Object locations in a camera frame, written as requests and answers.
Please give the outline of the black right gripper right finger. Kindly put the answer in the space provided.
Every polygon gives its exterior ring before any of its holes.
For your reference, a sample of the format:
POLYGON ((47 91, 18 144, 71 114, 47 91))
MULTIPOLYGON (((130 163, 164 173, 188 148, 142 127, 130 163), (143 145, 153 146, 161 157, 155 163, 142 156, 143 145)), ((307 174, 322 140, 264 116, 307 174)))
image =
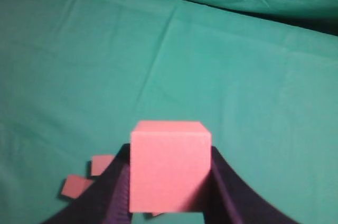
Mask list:
POLYGON ((211 154, 210 194, 203 213, 205 223, 296 223, 244 182, 215 146, 211 154))

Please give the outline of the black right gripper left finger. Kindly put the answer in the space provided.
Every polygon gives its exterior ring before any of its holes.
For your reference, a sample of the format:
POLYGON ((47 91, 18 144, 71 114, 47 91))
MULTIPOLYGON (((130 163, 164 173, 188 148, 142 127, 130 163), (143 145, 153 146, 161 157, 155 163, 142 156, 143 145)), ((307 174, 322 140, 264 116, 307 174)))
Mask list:
POLYGON ((130 145, 124 144, 85 192, 44 223, 131 223, 130 145))

